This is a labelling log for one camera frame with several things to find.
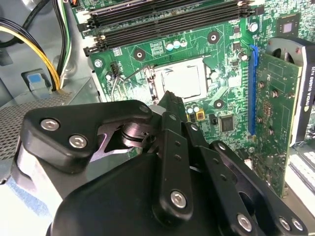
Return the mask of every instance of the capacitor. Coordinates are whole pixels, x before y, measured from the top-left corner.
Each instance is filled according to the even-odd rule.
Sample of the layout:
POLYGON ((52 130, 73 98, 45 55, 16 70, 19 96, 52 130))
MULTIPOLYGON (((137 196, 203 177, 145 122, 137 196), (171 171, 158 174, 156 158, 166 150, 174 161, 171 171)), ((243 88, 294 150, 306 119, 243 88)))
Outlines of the capacitor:
POLYGON ((192 114, 193 113, 193 108, 191 106, 186 107, 187 113, 192 114))
POLYGON ((245 54, 245 53, 242 53, 240 52, 238 55, 237 55, 238 59, 242 60, 242 61, 246 61, 248 60, 248 56, 245 54))
POLYGON ((182 48, 187 47, 187 45, 188 45, 188 42, 187 42, 186 40, 182 40, 182 41, 181 41, 181 47, 182 47, 182 48))
POLYGON ((256 32, 256 31, 258 30, 258 24, 257 24, 257 22, 251 23, 250 26, 249 26, 249 30, 250 30, 250 32, 252 32, 252 33, 256 32))
POLYGON ((172 43, 167 43, 165 47, 168 51, 172 51, 174 49, 174 45, 172 43))
POLYGON ((112 78, 113 78, 113 72, 111 71, 107 72, 107 74, 105 75, 105 79, 111 80, 112 78))
POLYGON ((181 43, 180 43, 180 41, 176 40, 176 41, 174 41, 173 45, 174 45, 175 49, 179 49, 179 47, 181 46, 181 43))
POLYGON ((193 105, 192 108, 193 108, 193 111, 194 111, 195 113, 197 113, 197 112, 200 111, 200 108, 199 108, 196 104, 193 105))

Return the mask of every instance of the silver screw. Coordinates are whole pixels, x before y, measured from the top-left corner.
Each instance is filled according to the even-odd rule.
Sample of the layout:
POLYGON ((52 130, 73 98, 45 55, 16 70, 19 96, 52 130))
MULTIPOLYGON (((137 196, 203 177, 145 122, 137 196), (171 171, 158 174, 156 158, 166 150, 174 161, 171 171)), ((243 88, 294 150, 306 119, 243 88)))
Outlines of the silver screw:
POLYGON ((169 117, 171 117, 172 120, 176 120, 176 117, 174 115, 169 115, 169 117))
POLYGON ((192 124, 192 125, 191 125, 191 128, 192 128, 194 131, 198 131, 198 127, 197 127, 195 124, 192 124))
POLYGON ((237 215, 237 220, 238 220, 238 223, 240 224, 240 226, 242 226, 242 228, 244 230, 246 230, 247 232, 251 232, 252 231, 252 224, 251 224, 251 222, 248 220, 248 218, 245 215, 238 214, 237 215))
POLYGON ((289 226, 289 224, 287 223, 287 221, 286 221, 285 219, 283 219, 282 217, 280 217, 279 220, 280 220, 280 223, 282 224, 282 226, 283 226, 286 230, 288 230, 288 231, 291 230, 291 227, 289 226))
POLYGON ((172 203, 178 208, 185 208, 186 207, 186 198, 183 196, 182 193, 178 191, 173 191, 171 193, 171 200, 172 203))
POLYGON ((54 119, 44 119, 40 126, 48 131, 56 131, 60 127, 59 123, 54 119))
POLYGON ((292 218, 292 223, 298 230, 303 231, 303 226, 297 221, 297 219, 292 218))
POLYGON ((96 68, 101 68, 103 66, 103 63, 102 63, 102 61, 100 59, 96 59, 94 61, 94 65, 95 65, 96 68))
POLYGON ((254 147, 250 147, 250 148, 248 149, 248 152, 249 152, 249 153, 254 153, 254 152, 255 152, 255 148, 254 148, 254 147))
POLYGON ((81 135, 72 135, 69 138, 69 143, 74 148, 85 148, 86 145, 88 144, 87 140, 81 135))
POLYGON ((223 144, 219 143, 218 145, 219 145, 219 148, 221 148, 222 150, 225 150, 225 149, 226 149, 223 144))
POLYGON ((142 110, 142 111, 145 112, 145 113, 148 113, 148 112, 149 112, 149 108, 147 108, 145 105, 141 105, 141 106, 140 106, 140 110, 142 110))

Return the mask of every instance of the black connector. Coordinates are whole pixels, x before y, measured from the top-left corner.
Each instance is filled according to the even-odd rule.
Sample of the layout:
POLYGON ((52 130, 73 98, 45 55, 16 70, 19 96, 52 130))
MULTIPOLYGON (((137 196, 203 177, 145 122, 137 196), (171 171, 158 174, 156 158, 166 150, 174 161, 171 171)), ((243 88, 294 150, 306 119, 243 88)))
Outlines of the black connector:
POLYGON ((83 49, 83 51, 85 53, 85 56, 89 57, 91 54, 105 52, 107 49, 108 47, 105 39, 99 38, 97 43, 95 43, 95 46, 86 47, 83 49))
POLYGON ((260 15, 263 15, 264 13, 265 13, 265 6, 260 6, 260 7, 255 8, 255 13, 254 13, 255 16, 260 16, 260 15))
POLYGON ((77 27, 78 27, 79 32, 84 32, 90 29, 88 25, 85 23, 78 24, 77 27))

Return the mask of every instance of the blue pcie slot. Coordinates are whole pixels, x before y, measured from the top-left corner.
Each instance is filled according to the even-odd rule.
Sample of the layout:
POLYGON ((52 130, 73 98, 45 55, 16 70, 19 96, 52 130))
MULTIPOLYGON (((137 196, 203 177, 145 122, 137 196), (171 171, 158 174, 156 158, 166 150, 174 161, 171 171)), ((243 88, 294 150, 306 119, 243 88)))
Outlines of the blue pcie slot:
POLYGON ((248 131, 255 134, 256 123, 256 68, 258 66, 258 48, 250 45, 252 55, 249 61, 249 86, 248 86, 248 131))

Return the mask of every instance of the integrated circuit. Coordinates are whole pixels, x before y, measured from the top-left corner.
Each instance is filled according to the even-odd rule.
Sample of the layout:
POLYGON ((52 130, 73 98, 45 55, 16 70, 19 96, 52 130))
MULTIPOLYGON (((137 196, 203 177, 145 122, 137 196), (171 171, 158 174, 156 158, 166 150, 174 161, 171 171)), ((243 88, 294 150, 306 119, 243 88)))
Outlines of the integrated circuit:
POLYGON ((277 19, 277 36, 295 36, 299 35, 300 25, 299 13, 289 16, 283 16, 277 19))
POLYGON ((234 33, 239 33, 239 32, 241 32, 241 29, 238 26, 234 27, 234 33))
POLYGON ((241 49, 241 43, 235 42, 233 43, 233 50, 240 50, 241 49))
POLYGON ((234 130, 234 116, 229 115, 219 119, 220 131, 228 132, 234 130))

